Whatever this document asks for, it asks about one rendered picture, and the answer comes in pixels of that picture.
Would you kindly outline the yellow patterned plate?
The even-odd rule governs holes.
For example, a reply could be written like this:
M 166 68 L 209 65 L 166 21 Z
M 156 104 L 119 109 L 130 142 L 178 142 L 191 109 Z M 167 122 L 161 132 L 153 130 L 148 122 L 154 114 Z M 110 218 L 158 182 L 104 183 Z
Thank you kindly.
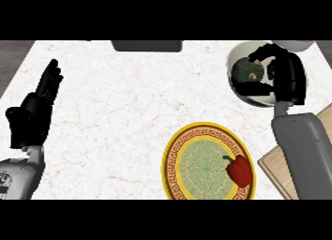
M 240 187 L 226 171 L 223 156 L 244 156 L 256 166 L 244 142 L 229 129 L 212 122 L 187 125 L 173 135 L 164 151 L 163 182 L 173 200 L 250 200 L 256 181 Z

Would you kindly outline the dark green squash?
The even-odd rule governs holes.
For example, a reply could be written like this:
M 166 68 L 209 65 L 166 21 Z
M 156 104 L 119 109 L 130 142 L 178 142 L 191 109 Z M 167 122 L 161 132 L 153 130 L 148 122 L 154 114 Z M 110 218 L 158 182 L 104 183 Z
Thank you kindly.
M 260 82 L 265 76 L 265 66 L 249 57 L 241 58 L 232 66 L 232 77 L 240 83 Z

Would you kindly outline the dark grey flat appliance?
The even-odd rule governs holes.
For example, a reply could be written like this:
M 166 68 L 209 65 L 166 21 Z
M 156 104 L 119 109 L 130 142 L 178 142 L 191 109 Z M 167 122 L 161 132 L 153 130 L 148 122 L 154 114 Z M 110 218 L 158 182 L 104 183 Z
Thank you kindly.
M 119 52 L 178 53 L 184 49 L 182 40 L 114 40 L 113 46 Z

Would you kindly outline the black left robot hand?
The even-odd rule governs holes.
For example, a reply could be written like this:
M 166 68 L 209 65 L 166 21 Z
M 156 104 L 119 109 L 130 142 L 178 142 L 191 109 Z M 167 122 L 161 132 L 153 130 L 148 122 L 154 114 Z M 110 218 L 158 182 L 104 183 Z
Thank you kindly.
M 46 142 L 62 79 L 58 61 L 54 59 L 42 74 L 36 91 L 27 95 L 20 107 L 9 107 L 6 110 L 12 149 L 42 146 Z

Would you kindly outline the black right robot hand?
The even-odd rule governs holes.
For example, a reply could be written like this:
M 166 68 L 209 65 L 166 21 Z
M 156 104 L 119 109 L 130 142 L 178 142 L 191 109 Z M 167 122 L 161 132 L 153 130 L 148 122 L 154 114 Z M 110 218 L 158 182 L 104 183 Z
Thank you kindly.
M 274 85 L 268 83 L 246 83 L 247 96 L 269 96 L 275 93 L 277 101 L 291 101 L 303 105 L 306 100 L 306 74 L 300 57 L 293 52 L 283 52 L 277 44 L 266 44 L 250 54 L 250 61 L 263 61 L 269 57 L 277 59 L 268 66 L 268 76 Z

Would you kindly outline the white bowl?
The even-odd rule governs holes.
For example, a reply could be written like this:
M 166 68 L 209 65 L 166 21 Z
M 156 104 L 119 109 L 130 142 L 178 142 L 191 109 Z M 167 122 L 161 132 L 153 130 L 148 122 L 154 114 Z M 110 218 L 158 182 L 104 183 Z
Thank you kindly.
M 299 55 L 266 41 L 246 41 L 231 51 L 228 75 L 238 97 L 259 107 L 280 101 L 303 105 L 308 78 Z

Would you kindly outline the red bell pepper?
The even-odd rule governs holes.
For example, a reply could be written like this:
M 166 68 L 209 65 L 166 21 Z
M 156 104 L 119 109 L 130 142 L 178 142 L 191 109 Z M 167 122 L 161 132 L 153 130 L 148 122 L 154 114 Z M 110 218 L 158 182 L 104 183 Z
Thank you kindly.
M 253 166 L 250 160 L 238 155 L 235 158 L 223 156 L 231 163 L 226 167 L 228 175 L 237 185 L 244 188 L 254 181 Z

